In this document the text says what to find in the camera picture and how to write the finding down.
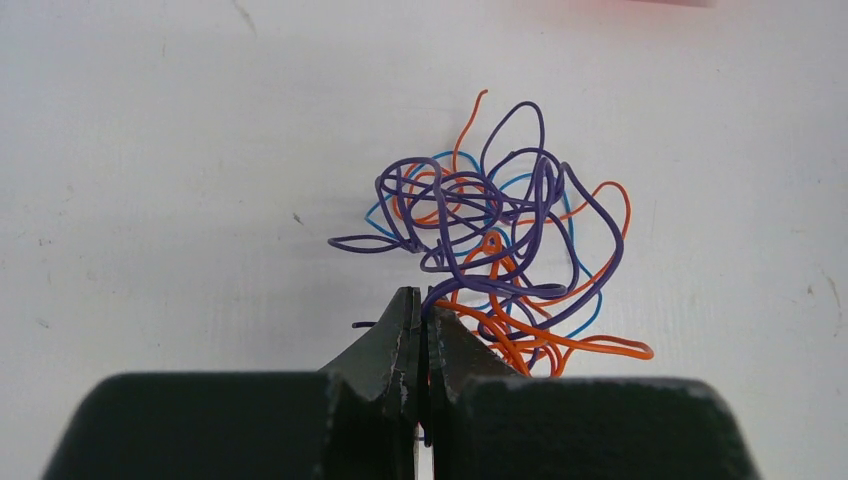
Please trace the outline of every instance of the wire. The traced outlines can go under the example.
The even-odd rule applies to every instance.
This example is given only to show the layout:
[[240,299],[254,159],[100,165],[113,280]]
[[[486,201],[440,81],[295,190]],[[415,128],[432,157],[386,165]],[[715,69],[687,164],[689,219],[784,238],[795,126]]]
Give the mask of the wire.
[[[484,90],[477,96],[471,116],[452,151],[432,158],[412,157],[396,161],[376,179],[377,203],[368,210],[365,221],[381,235],[337,237],[328,240],[328,243],[356,253],[381,253],[396,248],[423,253],[420,261],[422,271],[450,274],[449,278],[435,285],[422,302],[423,315],[426,316],[433,307],[440,307],[453,310],[459,316],[473,318],[478,322],[474,333],[491,342],[491,348],[499,351],[508,364],[524,374],[529,375],[540,360],[547,360],[551,375],[561,375],[575,350],[652,358],[653,351],[641,342],[609,335],[594,335],[580,340],[574,338],[597,319],[603,305],[601,289],[621,262],[631,219],[627,191],[616,182],[603,182],[590,193],[567,162],[559,161],[544,148],[545,125],[541,109],[529,101],[516,105],[498,123],[483,147],[479,163],[462,152],[462,141],[486,92]],[[525,107],[536,112],[538,145],[510,152],[487,172],[486,153],[494,138],[506,122]],[[438,160],[448,155],[451,156],[450,166],[440,165]],[[526,155],[535,157],[530,172],[496,186],[497,173]],[[473,170],[460,170],[459,157],[469,160]],[[526,182],[524,194],[518,197],[508,195],[506,190],[519,182]],[[583,199],[573,210],[567,195],[568,184]],[[618,190],[624,201],[625,218],[621,228],[595,198],[608,187]],[[559,202],[565,207],[565,213],[561,215],[552,211]],[[412,214],[413,209],[421,208],[428,213],[423,216]],[[378,209],[385,226],[372,218]],[[580,261],[575,247],[573,218],[587,209],[593,210],[606,223],[615,244],[610,258],[595,273]],[[499,224],[508,226],[509,232],[500,228]],[[537,285],[528,278],[545,225],[556,227],[555,231],[559,233],[570,258],[571,277],[568,283]],[[528,227],[522,228],[519,234],[518,227],[521,226]],[[462,227],[463,233],[457,235],[458,230],[454,227]],[[435,243],[423,240],[420,234],[425,231],[438,234]],[[469,243],[474,247],[465,251],[455,250],[455,247]],[[488,274],[472,273],[480,267],[488,268]],[[588,277],[583,283],[580,283],[581,275]],[[488,303],[476,307],[459,303],[459,293],[465,290],[485,295]],[[566,336],[550,332],[593,297],[597,297],[595,310],[585,322]],[[513,317],[513,307],[518,307],[526,321]],[[372,325],[373,322],[358,322],[354,327]]]

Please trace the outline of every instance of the white table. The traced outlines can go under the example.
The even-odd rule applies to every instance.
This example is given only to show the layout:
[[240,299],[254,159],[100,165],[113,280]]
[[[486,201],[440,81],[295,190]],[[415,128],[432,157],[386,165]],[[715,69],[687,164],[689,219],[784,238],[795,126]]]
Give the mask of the white table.
[[[452,146],[488,87],[468,150],[532,99],[552,151],[633,198],[591,331],[657,356],[579,354],[568,375],[703,379],[767,478],[844,478],[846,13],[0,2],[0,477],[37,476],[105,376],[314,369],[396,287],[435,283],[413,256],[325,239],[367,231],[374,177]],[[519,119],[503,149],[532,127]],[[578,229],[599,265],[604,231]]]

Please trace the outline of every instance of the tangled wire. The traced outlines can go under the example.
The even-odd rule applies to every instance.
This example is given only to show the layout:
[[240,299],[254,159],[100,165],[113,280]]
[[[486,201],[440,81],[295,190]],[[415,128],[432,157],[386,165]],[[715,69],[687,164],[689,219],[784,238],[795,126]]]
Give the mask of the tangled wire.
[[[337,237],[330,239],[329,244],[355,253],[382,253],[397,248],[423,253],[420,262],[422,271],[450,274],[450,278],[430,290],[422,305],[423,314],[426,316],[433,306],[437,306],[453,310],[460,317],[473,318],[477,321],[474,333],[490,342],[491,348],[499,351],[508,364],[525,375],[530,375],[530,370],[542,359],[550,363],[552,376],[561,375],[574,350],[643,360],[653,358],[651,348],[641,342],[609,335],[594,335],[580,340],[573,338],[598,316],[602,303],[601,288],[621,263],[631,213],[626,190],[616,182],[603,182],[590,193],[567,162],[558,160],[545,149],[542,112],[529,101],[513,107],[498,123],[483,146],[479,163],[471,155],[460,152],[462,139],[486,93],[483,90],[478,95],[471,118],[452,152],[399,160],[377,178],[378,201],[366,214],[366,221],[380,235]],[[536,114],[538,144],[510,152],[487,170],[486,153],[492,142],[522,108],[530,108]],[[451,156],[450,168],[438,162],[448,155]],[[459,157],[467,159],[473,170],[461,170]],[[534,159],[529,173],[516,176],[500,187],[495,184],[499,171],[505,171],[512,162],[528,157]],[[519,182],[526,182],[523,195],[505,193]],[[583,203],[574,210],[566,195],[567,185],[573,186],[583,198]],[[595,199],[606,187],[617,189],[624,199],[626,214],[621,228]],[[565,213],[557,215],[553,210],[560,202]],[[606,223],[615,243],[609,260],[594,274],[580,262],[574,244],[572,218],[587,207]],[[384,217],[385,228],[371,218],[377,209]],[[534,284],[528,278],[528,270],[537,258],[545,226],[551,224],[559,233],[569,257],[571,278],[568,284]],[[436,238],[425,241],[423,237],[428,234]],[[483,273],[471,271],[481,268]],[[581,274],[588,277],[583,283],[580,283]],[[462,304],[458,298],[461,291],[483,294],[488,303],[478,307]],[[593,297],[598,300],[588,321],[566,336],[550,331]],[[549,311],[551,307],[565,305],[567,300],[572,301],[560,307],[559,311]],[[521,312],[523,321],[513,316],[515,309]],[[370,325],[362,322],[354,324],[354,327]]]

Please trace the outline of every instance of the white surface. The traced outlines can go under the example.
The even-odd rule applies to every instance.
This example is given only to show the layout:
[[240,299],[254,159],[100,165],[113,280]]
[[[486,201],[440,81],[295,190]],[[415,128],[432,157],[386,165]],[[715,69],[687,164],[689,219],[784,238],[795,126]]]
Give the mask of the white surface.
[[433,283],[324,239],[365,232],[374,177],[451,146],[482,87],[469,150],[532,99],[633,198],[591,331],[657,357],[570,374],[704,379],[767,478],[844,478],[845,2],[239,5],[0,0],[0,478],[37,476],[107,375],[313,369]]

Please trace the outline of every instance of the blue wire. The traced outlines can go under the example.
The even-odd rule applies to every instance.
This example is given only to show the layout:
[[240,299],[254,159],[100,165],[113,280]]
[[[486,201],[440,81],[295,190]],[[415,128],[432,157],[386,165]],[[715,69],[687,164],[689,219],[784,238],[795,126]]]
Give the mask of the blue wire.
[[[442,153],[439,153],[437,155],[434,155],[433,160],[438,160],[438,159],[444,158],[448,155],[453,155],[453,151],[448,150],[446,152],[442,152]],[[480,174],[483,173],[482,170],[480,169],[480,163],[477,162],[477,160],[474,157],[472,157],[468,153],[465,153],[465,152],[462,152],[462,151],[458,152],[458,155],[461,156],[462,158],[465,158],[466,160],[470,161],[471,165],[474,166],[474,170],[476,170],[477,173],[480,173]],[[415,167],[415,169],[413,169],[412,172],[410,172],[410,175],[415,175],[416,173],[421,171],[421,169],[424,168],[424,165],[425,164],[422,163],[421,165]],[[516,177],[513,177],[509,181],[507,181],[506,183],[501,185],[499,190],[503,191],[505,188],[509,187],[510,185],[512,185],[516,182],[520,182],[521,180],[524,180],[526,178],[530,178],[531,176],[532,176],[532,174],[530,174],[530,173],[524,173],[524,174],[518,175]],[[391,199],[391,195],[386,195],[385,197],[383,197],[383,200],[385,200],[385,201],[388,201],[390,199]],[[571,204],[568,201],[568,192],[565,191],[565,190],[563,190],[562,204],[563,204],[563,206],[565,206],[565,212],[571,213]],[[370,209],[368,209],[368,212],[365,214],[365,221],[369,225],[371,225],[372,227],[377,229],[377,231],[382,233],[383,235],[385,235],[389,238],[392,238],[392,239],[397,239],[397,237],[395,237],[395,235],[392,232],[381,227],[380,225],[377,224],[377,222],[375,222],[374,220],[371,219],[371,215],[379,207],[380,207],[380,202],[376,202]],[[511,242],[510,242],[510,239],[509,239],[509,235],[507,235],[506,232],[504,232],[502,229],[500,229],[498,227],[495,227],[495,230],[498,233],[501,234],[501,237],[503,237],[504,241],[506,242],[507,247],[512,245]],[[576,240],[574,238],[574,219],[573,219],[573,217],[568,217],[568,235],[571,237],[571,242],[576,243]],[[468,250],[466,250],[464,252],[456,252],[456,253],[454,253],[454,256],[455,257],[464,257],[464,256],[468,255],[469,253],[471,253],[472,250],[474,250],[475,248],[482,245],[482,243],[483,243],[483,240],[481,239],[477,243],[477,245],[475,245],[474,247],[469,248]],[[577,260],[577,264],[578,264],[578,267],[580,268],[580,271],[582,271],[584,274],[588,275],[589,278],[592,278],[593,273],[591,273],[589,271],[589,269],[586,268],[586,265],[584,265],[583,262],[580,261],[580,259]],[[566,335],[566,338],[574,338],[575,336],[579,335],[580,332],[582,332],[583,330],[586,330],[590,325],[592,325],[592,323],[594,323],[595,320],[597,320],[598,316],[601,314],[601,307],[603,306],[603,303],[604,303],[604,295],[603,295],[603,293],[598,292],[598,303],[597,303],[597,305],[595,305],[595,311],[592,313],[592,316],[589,317],[589,319],[586,320],[582,325],[580,325],[579,327],[574,329],[574,331],[572,331],[571,333]],[[491,308],[491,306],[492,306],[491,302],[486,302],[486,304],[481,305],[479,307],[470,307],[470,308],[473,308],[474,310],[487,310],[487,309]],[[512,313],[512,303],[507,305],[506,312],[507,312],[507,314]]]

